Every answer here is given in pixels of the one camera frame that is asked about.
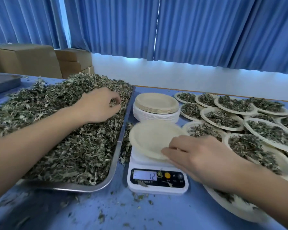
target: hand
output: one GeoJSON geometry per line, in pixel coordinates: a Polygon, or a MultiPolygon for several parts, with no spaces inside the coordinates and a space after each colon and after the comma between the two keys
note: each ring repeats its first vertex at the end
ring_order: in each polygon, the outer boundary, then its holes
{"type": "Polygon", "coordinates": [[[95,89],[90,93],[84,93],[80,100],[73,106],[74,112],[80,118],[82,124],[99,123],[111,118],[121,108],[119,93],[106,87],[95,89]],[[114,99],[116,105],[110,107],[110,101],[114,99]]]}
{"type": "Polygon", "coordinates": [[[195,181],[231,193],[236,192],[245,171],[262,167],[238,156],[212,136],[174,137],[161,152],[195,181]]]}

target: metal tray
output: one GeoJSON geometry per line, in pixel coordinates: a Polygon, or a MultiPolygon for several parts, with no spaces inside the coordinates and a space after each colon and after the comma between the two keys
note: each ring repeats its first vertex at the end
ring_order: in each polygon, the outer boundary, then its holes
{"type": "Polygon", "coordinates": [[[0,73],[0,93],[16,88],[21,85],[22,76],[0,73]]]}
{"type": "Polygon", "coordinates": [[[67,183],[67,182],[44,182],[44,181],[38,181],[38,180],[20,179],[16,183],[16,185],[18,185],[19,187],[26,187],[26,188],[55,189],[55,190],[66,190],[66,191],[84,192],[84,193],[94,192],[94,191],[97,191],[106,187],[112,181],[114,174],[115,174],[117,162],[119,159],[119,155],[121,152],[121,147],[122,147],[122,143],[123,143],[123,139],[125,135],[126,124],[127,124],[129,114],[131,111],[131,107],[133,105],[134,100],[135,100],[135,86],[133,85],[133,90],[132,90],[129,103],[126,109],[124,122],[121,128],[121,131],[119,133],[119,138],[118,138],[115,152],[112,158],[110,170],[109,170],[108,176],[103,182],[97,185],[78,185],[78,184],[67,183]]]}

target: forearm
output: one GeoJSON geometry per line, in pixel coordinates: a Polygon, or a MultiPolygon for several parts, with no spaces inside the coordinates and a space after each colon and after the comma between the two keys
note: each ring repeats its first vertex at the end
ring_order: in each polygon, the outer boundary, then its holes
{"type": "Polygon", "coordinates": [[[0,138],[0,196],[57,143],[83,123],[72,107],[0,138]]]}
{"type": "Polygon", "coordinates": [[[288,228],[288,181],[256,166],[241,177],[236,194],[257,205],[288,228]]]}

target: person's left hand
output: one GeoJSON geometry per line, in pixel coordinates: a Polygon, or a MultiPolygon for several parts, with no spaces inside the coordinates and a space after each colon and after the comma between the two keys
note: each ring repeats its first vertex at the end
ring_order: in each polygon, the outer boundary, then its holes
{"type": "Polygon", "coordinates": [[[77,113],[77,117],[81,118],[83,124],[99,123],[119,112],[120,103],[119,93],[103,87],[90,93],[84,93],[71,108],[77,113]],[[116,105],[110,107],[112,99],[116,101],[116,105]]]}

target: white scale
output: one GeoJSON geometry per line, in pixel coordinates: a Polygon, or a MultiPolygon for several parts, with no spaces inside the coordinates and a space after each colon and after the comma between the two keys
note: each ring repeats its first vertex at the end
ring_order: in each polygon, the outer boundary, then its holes
{"type": "Polygon", "coordinates": [[[136,193],[182,195],[189,188],[187,175],[173,165],[146,157],[132,147],[128,187],[136,193]]]}

